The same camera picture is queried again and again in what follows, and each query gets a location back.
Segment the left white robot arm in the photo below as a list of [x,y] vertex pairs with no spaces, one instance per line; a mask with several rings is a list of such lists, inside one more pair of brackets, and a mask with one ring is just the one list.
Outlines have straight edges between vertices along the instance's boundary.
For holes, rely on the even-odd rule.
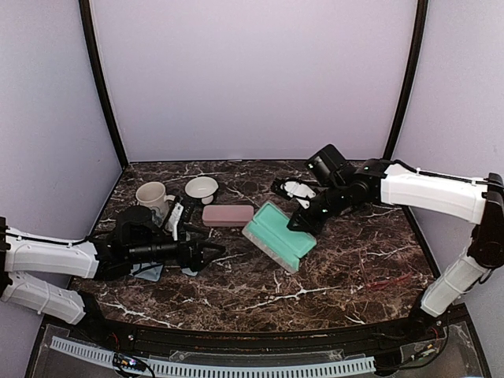
[[105,343],[111,327],[92,294],[68,291],[34,277],[34,272],[58,273],[97,281],[132,275],[157,280],[167,261],[196,274],[225,252],[204,239],[171,236],[154,223],[145,206],[119,213],[104,238],[80,241],[44,239],[1,224],[1,300],[57,317],[94,343]]

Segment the grey case teal lining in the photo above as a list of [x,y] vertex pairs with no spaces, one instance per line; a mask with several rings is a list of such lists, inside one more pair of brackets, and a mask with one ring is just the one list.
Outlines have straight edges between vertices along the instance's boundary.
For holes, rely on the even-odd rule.
[[300,261],[316,245],[316,239],[306,232],[287,228],[289,218],[274,203],[265,202],[243,228],[242,234],[283,269],[293,274]]

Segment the clear pink sunglasses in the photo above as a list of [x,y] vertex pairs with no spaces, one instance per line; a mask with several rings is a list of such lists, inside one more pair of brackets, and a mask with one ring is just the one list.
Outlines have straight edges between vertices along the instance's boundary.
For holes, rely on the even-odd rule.
[[407,284],[412,272],[390,270],[387,266],[376,265],[374,260],[368,261],[368,256],[359,254],[358,262],[364,289],[368,291],[382,291],[390,287]]

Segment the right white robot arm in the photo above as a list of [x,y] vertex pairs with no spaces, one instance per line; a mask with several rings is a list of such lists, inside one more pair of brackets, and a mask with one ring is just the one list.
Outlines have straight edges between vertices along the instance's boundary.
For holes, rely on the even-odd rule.
[[400,160],[372,158],[354,167],[332,144],[305,163],[317,181],[286,179],[280,190],[299,207],[288,227],[321,233],[325,222],[364,203],[408,206],[444,213],[473,224],[471,242],[423,293],[418,311],[402,324],[402,335],[417,342],[439,317],[476,281],[503,266],[503,181],[487,177],[451,176],[415,169]]

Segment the black front table rail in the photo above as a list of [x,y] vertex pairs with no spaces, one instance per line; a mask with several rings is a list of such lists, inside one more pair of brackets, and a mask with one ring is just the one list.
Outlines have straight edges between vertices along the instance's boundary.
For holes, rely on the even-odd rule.
[[289,353],[347,348],[352,351],[396,349],[417,341],[406,334],[406,322],[329,328],[302,332],[184,331],[105,320],[88,326],[90,338],[127,352],[168,354],[171,351],[209,353]]

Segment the black frame right post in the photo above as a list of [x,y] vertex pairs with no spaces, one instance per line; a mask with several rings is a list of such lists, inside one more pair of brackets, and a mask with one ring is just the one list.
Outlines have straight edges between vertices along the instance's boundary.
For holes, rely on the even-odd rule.
[[424,30],[427,22],[429,0],[418,0],[413,22],[413,31],[409,45],[409,53],[406,60],[406,67],[402,86],[398,97],[395,114],[391,123],[391,128],[384,148],[383,158],[391,160],[398,145],[399,136],[406,117],[407,107],[410,102],[410,95],[417,73],[417,65],[421,55],[421,47],[424,38]]

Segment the beige ceramic mug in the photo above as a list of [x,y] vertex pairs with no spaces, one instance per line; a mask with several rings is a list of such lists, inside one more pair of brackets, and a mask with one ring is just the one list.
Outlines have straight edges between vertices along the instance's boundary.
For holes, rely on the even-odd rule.
[[153,181],[139,187],[135,198],[141,206],[154,210],[160,217],[165,217],[169,211],[169,202],[172,202],[175,196],[166,192],[163,183]]

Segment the black frame post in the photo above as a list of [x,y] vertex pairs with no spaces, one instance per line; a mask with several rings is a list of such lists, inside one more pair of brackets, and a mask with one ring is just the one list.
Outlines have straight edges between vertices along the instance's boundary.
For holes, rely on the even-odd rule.
[[407,107],[410,102],[410,95],[417,73],[417,65],[421,55],[421,47],[424,38],[424,30],[427,22],[429,0],[418,0],[413,22],[413,31],[409,45],[409,53],[406,60],[406,67],[402,86],[398,97],[395,114],[391,123],[391,128],[384,148],[383,158],[391,160],[398,145],[399,136],[406,117]]
[[124,144],[122,143],[119,128],[113,114],[112,102],[106,84],[105,74],[102,68],[100,53],[98,50],[98,39],[91,11],[91,1],[79,0],[80,19],[83,28],[83,35],[87,48],[87,55],[94,78],[94,85],[98,94],[98,100],[102,108],[102,113],[106,122],[109,137],[113,144],[113,149],[122,170],[129,166]]

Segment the white bowl dark exterior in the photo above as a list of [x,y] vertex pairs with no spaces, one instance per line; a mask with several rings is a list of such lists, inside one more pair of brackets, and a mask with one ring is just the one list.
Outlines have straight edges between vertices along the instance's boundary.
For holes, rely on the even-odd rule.
[[209,205],[214,201],[218,189],[218,182],[208,176],[196,177],[184,188],[187,196],[198,199],[203,205]]

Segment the light blue cleaning cloth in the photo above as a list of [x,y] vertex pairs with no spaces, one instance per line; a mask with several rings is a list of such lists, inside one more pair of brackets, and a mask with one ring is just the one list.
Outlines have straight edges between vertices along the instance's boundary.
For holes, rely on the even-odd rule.
[[192,271],[190,268],[183,268],[181,272],[187,276],[197,276],[198,272]]

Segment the pink glasses case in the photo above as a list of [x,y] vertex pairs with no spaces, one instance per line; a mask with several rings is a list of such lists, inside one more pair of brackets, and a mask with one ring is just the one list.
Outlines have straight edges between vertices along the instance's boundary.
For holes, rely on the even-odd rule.
[[244,226],[253,216],[250,205],[208,205],[202,211],[202,223],[208,227]]

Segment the small circuit board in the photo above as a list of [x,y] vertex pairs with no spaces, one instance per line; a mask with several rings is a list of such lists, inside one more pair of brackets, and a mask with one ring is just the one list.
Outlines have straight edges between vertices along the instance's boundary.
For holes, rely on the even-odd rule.
[[142,372],[146,370],[145,364],[138,358],[121,353],[115,353],[113,355],[112,364],[114,368],[118,369],[129,369]]

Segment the black frame left post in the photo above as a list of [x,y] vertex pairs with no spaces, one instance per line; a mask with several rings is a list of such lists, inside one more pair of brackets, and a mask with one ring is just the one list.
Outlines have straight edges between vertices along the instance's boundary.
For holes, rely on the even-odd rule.
[[129,166],[124,144],[122,143],[119,128],[113,114],[112,102],[106,84],[105,74],[102,68],[100,53],[98,50],[98,39],[91,11],[91,1],[79,0],[80,19],[83,28],[83,35],[87,48],[87,55],[94,78],[94,85],[98,94],[98,100],[102,108],[102,113],[106,122],[109,137],[113,144],[113,149],[122,170]]

